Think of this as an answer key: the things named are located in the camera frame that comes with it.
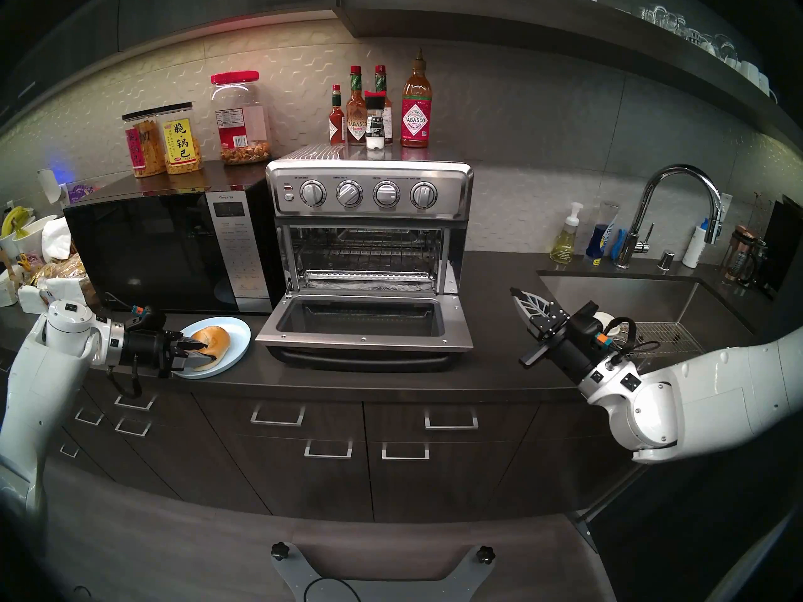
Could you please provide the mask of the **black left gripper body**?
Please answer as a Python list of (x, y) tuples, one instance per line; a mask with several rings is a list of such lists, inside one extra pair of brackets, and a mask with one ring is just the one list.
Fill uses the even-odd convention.
[(123, 366), (157, 370), (158, 377), (167, 377), (173, 370), (178, 341), (182, 334), (164, 329), (164, 312), (133, 312), (125, 322), (122, 344)]

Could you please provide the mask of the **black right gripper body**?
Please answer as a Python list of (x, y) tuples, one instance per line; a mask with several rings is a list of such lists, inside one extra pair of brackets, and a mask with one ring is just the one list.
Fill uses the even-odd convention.
[(550, 360), (572, 383), (580, 383), (614, 353), (613, 343), (596, 319), (598, 305), (588, 301), (573, 315), (558, 304), (519, 303), (519, 312), (537, 346), (519, 362), (526, 368)]

